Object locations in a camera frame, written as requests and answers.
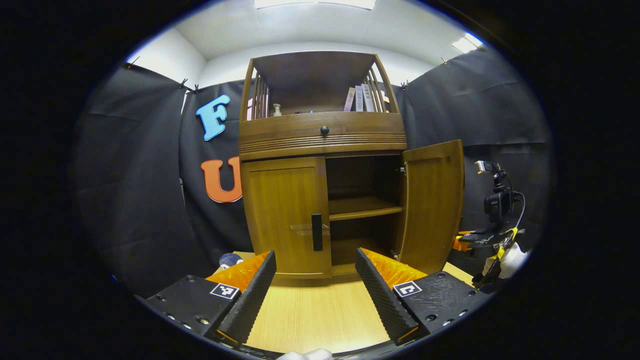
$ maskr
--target light wood tabletop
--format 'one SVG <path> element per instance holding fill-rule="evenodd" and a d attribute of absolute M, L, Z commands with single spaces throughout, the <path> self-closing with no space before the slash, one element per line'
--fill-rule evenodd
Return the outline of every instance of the light wood tabletop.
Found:
<path fill-rule="evenodd" d="M 254 256 L 252 252 L 234 254 L 243 259 Z M 444 271 L 471 283 L 471 275 L 449 263 Z M 301 354 L 325 348 L 335 354 L 387 340 L 389 336 L 364 283 L 329 281 L 323 286 L 272 284 L 246 344 Z"/>

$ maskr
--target black backdrop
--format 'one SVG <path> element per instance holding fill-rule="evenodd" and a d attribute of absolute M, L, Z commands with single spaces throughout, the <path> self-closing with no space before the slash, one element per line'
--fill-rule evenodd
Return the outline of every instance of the black backdrop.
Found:
<path fill-rule="evenodd" d="M 147 297 L 186 273 L 211 274 L 180 194 L 178 131 L 185 89 L 120 67 L 89 98 L 70 178 L 78 218 L 114 276 Z"/>
<path fill-rule="evenodd" d="M 221 160 L 220 186 L 234 187 L 243 81 L 184 88 L 149 70 L 119 69 L 93 95 L 79 123 L 74 186 L 81 218 L 114 275 L 144 297 L 180 276 L 209 275 L 225 252 L 252 251 L 243 200 L 216 202 L 201 164 Z M 522 247 L 540 235 L 550 191 L 548 133 L 525 83 L 499 56 L 472 51 L 394 86 L 408 148 L 462 139 L 465 205 L 461 230 L 487 225 L 490 176 L 476 160 L 498 161 L 527 196 Z M 225 130 L 205 141 L 196 111 L 220 95 Z M 184 183 L 184 200 L 179 178 Z"/>

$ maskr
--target cabinet door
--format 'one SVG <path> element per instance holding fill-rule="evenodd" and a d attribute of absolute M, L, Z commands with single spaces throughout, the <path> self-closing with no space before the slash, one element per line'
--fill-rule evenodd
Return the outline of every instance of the cabinet door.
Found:
<path fill-rule="evenodd" d="M 399 260 L 427 274 L 441 271 L 458 233 L 465 166 L 462 141 L 403 152 L 404 231 Z"/>
<path fill-rule="evenodd" d="M 329 224 L 324 158 L 255 161 L 240 169 L 254 252 L 274 250 L 280 278 L 330 277 L 328 231 L 316 234 L 315 246 L 312 234 L 313 214 Z"/>

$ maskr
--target orange letter u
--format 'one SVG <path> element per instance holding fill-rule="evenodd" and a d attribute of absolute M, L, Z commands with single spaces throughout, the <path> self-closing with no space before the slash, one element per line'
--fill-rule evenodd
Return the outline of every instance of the orange letter u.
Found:
<path fill-rule="evenodd" d="M 234 156 L 227 162 L 234 171 L 234 188 L 231 191 L 222 190 L 222 185 L 220 185 L 221 160 L 207 160 L 200 165 L 200 168 L 204 171 L 204 187 L 207 190 L 207 195 L 215 202 L 234 202 L 242 197 L 240 157 Z"/>

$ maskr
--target wooden cabinet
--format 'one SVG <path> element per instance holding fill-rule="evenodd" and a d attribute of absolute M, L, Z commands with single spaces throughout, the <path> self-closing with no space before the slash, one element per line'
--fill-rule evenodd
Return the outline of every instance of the wooden cabinet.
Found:
<path fill-rule="evenodd" d="M 342 111 L 348 88 L 359 83 L 377 92 L 376 111 Z M 462 144 L 404 151 L 402 118 L 377 56 L 252 59 L 243 102 L 244 208 L 254 251 L 276 253 L 276 277 L 353 274 L 359 247 L 427 274 L 442 269 L 460 225 Z M 274 102 L 282 116 L 272 116 Z M 309 108 L 322 112 L 294 113 Z"/>

